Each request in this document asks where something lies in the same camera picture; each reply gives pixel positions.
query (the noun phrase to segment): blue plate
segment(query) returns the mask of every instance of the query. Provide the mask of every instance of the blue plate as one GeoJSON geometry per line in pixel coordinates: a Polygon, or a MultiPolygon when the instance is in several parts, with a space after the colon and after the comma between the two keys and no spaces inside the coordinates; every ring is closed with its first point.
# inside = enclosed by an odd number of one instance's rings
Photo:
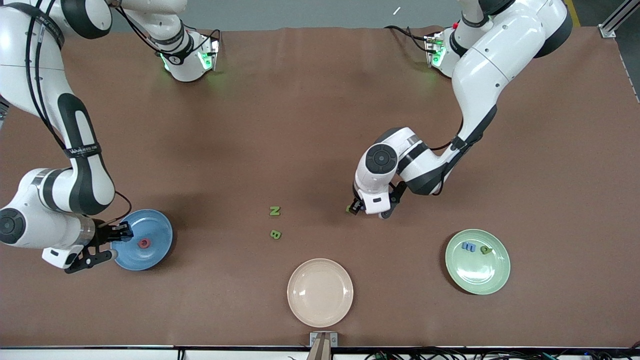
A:
{"type": "Polygon", "coordinates": [[[118,251],[116,263],[121,267],[132,271],[146,270],[158,264],[169,252],[173,228],[160,211],[134,211],[122,221],[129,222],[133,238],[111,243],[111,248],[118,251]]]}

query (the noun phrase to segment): brown tabletop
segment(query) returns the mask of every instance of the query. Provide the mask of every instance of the brown tabletop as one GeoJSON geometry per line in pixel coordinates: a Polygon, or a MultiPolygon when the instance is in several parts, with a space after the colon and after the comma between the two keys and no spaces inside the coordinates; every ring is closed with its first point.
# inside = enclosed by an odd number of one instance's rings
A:
{"type": "MultiPolygon", "coordinates": [[[[110,262],[74,275],[0,246],[0,345],[306,343],[313,329],[285,292],[312,258],[353,280],[332,327],[342,345],[640,338],[640,106],[615,41],[579,28],[532,61],[442,195],[407,193],[382,221],[344,211],[358,159],[390,127],[449,141],[461,118],[450,81],[389,30],[223,36],[220,72],[188,84],[132,34],[68,41],[67,76],[117,189],[167,214],[176,246],[146,272],[110,262]],[[509,251],[493,295],[462,292],[444,270],[447,240],[467,228],[509,251]]],[[[12,108],[0,136],[2,204],[27,171],[68,165],[34,116],[12,108]]],[[[124,209],[117,199],[100,217],[124,209]]]]}

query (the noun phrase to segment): plate rim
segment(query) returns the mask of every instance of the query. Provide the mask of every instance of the plate rim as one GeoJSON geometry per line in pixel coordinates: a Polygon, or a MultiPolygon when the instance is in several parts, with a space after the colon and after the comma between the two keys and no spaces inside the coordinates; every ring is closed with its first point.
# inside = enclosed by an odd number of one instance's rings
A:
{"type": "Polygon", "coordinates": [[[502,288],[507,284],[507,281],[509,281],[509,277],[511,276],[511,258],[509,257],[509,251],[507,251],[507,247],[506,247],[506,246],[504,246],[504,244],[502,243],[502,241],[500,241],[500,239],[498,239],[498,237],[497,237],[496,235],[494,235],[494,234],[492,234],[492,233],[489,233],[488,231],[486,231],[486,230],[482,230],[482,229],[473,229],[473,228],[472,228],[472,229],[464,229],[464,230],[458,231],[458,232],[457,232],[457,233],[456,233],[456,234],[451,238],[451,240],[449,240],[449,242],[448,242],[448,244],[447,244],[447,247],[446,247],[445,252],[444,252],[444,261],[445,261],[445,267],[447,268],[447,272],[449,273],[449,277],[450,277],[450,278],[451,278],[451,279],[452,279],[452,280],[453,280],[453,281],[454,281],[454,282],[455,282],[455,283],[456,283],[456,284],[457,284],[457,285],[458,285],[462,290],[467,291],[467,292],[469,292],[469,293],[471,293],[471,294],[474,294],[474,295],[491,295],[491,294],[493,294],[493,293],[498,292],[500,289],[502,289],[502,288]],[[498,241],[498,243],[499,243],[500,245],[502,245],[502,248],[504,249],[504,253],[505,253],[505,255],[506,255],[507,264],[508,264],[507,276],[506,276],[506,278],[504,279],[504,282],[503,282],[503,283],[502,283],[502,284],[501,284],[497,289],[495,289],[495,290],[493,290],[493,291],[491,291],[491,292],[478,292],[478,291],[471,290],[471,289],[474,287],[474,285],[469,284],[469,283],[468,283],[468,282],[466,282],[466,281],[462,281],[461,279],[459,280],[457,276],[454,276],[454,275],[452,274],[452,271],[451,271],[451,269],[449,268],[449,260],[447,259],[447,253],[449,252],[449,248],[450,248],[450,247],[452,247],[452,245],[451,245],[451,244],[454,242],[454,240],[456,239],[456,237],[458,237],[460,234],[465,233],[465,232],[471,232],[471,231],[478,231],[478,232],[480,232],[480,233],[488,234],[488,235],[489,235],[489,236],[491,236],[492,238],[495,238],[495,240],[496,240],[496,241],[498,241]]]}
{"type": "MultiPolygon", "coordinates": [[[[159,215],[159,217],[160,217],[162,220],[166,221],[166,224],[167,224],[167,225],[169,225],[169,233],[170,233],[170,236],[169,236],[169,242],[170,242],[170,244],[173,244],[173,225],[172,225],[172,224],[171,224],[171,222],[169,221],[169,218],[168,218],[168,217],[166,217],[166,215],[165,215],[165,214],[163,214],[163,213],[162,213],[161,211],[159,211],[159,210],[156,210],[156,209],[138,209],[138,210],[136,210],[136,211],[133,211],[132,213],[129,213],[129,214],[128,214],[126,217],[124,217],[120,222],[127,221],[127,218],[132,217],[133,215],[136,215],[136,214],[138,214],[138,213],[142,213],[142,212],[151,212],[151,213],[155,213],[155,214],[159,215]]],[[[111,249],[114,249],[113,244],[114,244],[114,242],[112,242],[112,243],[110,243],[110,244],[109,244],[109,247],[110,247],[111,249]]],[[[115,258],[115,262],[116,262],[116,264],[118,264],[118,266],[120,266],[121,268],[123,268],[123,269],[125,269],[125,270],[128,270],[128,271],[144,271],[144,270],[148,270],[148,269],[150,269],[150,268],[152,268],[152,267],[154,267],[154,266],[158,265],[158,263],[159,263],[160,261],[162,261],[162,259],[164,259],[164,257],[169,253],[169,250],[170,250],[170,249],[171,249],[171,245],[169,245],[169,247],[167,248],[166,252],[165,252],[165,253],[160,257],[160,260],[156,261],[156,263],[154,263],[153,265],[149,266],[148,268],[144,268],[144,269],[133,269],[133,268],[127,268],[127,267],[125,267],[123,264],[121,264],[121,263],[118,261],[118,259],[120,259],[120,254],[118,254],[118,257],[116,257],[116,258],[115,258]]]]}
{"type": "Polygon", "coordinates": [[[353,297],[355,296],[355,291],[353,288],[353,281],[351,280],[351,276],[349,275],[349,272],[340,264],[338,264],[338,262],[331,260],[331,259],[326,259],[326,258],[315,258],[315,259],[310,259],[305,261],[304,263],[298,265],[298,267],[293,271],[293,273],[291,273],[291,276],[289,277],[289,283],[287,284],[287,303],[289,304],[289,309],[291,310],[291,312],[293,313],[293,315],[302,323],[304,323],[307,326],[311,326],[311,327],[315,327],[318,329],[322,329],[324,327],[329,327],[329,326],[334,326],[335,324],[341,322],[345,316],[347,316],[347,314],[349,313],[349,311],[351,310],[351,306],[353,305],[353,297]],[[346,275],[346,279],[349,281],[348,282],[348,287],[351,290],[351,296],[349,298],[349,306],[347,307],[347,311],[344,313],[344,315],[342,315],[340,318],[338,318],[335,322],[333,323],[329,323],[328,325],[322,325],[322,326],[318,326],[318,325],[314,325],[312,323],[308,323],[306,321],[304,321],[303,319],[300,318],[300,316],[298,316],[298,313],[293,309],[293,306],[291,305],[291,298],[289,296],[289,294],[291,294],[291,285],[292,285],[292,280],[293,277],[300,271],[301,268],[303,268],[305,265],[311,263],[311,262],[316,262],[316,261],[327,261],[329,263],[332,263],[334,265],[337,265],[339,269],[341,269],[346,275]]]}

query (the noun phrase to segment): plate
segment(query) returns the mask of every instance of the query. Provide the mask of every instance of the plate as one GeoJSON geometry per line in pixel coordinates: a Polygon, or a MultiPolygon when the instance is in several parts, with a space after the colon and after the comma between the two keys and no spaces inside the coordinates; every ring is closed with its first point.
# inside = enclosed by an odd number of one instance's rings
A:
{"type": "Polygon", "coordinates": [[[353,302],[353,283],[340,264],[313,259],[293,272],[287,287],[289,307],[296,318],[313,327],[342,320],[353,302]]]}
{"type": "Polygon", "coordinates": [[[167,255],[173,241],[173,228],[164,214],[143,209],[132,212],[122,221],[129,222],[133,238],[111,243],[111,248],[118,251],[118,265],[132,271],[146,270],[167,255]]]}
{"type": "Polygon", "coordinates": [[[445,262],[453,281],[476,295],[500,290],[511,273],[507,249],[484,230],[468,229],[453,236],[445,251],[445,262]]]}

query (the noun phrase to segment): beige plate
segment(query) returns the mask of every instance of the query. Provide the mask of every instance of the beige plate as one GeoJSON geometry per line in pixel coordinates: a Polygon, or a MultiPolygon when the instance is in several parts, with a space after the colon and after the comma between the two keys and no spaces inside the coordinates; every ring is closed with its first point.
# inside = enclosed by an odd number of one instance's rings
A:
{"type": "Polygon", "coordinates": [[[296,318],[313,327],[335,325],[353,302],[353,283],[340,264],[313,259],[298,266],[287,287],[289,307],[296,318]]]}

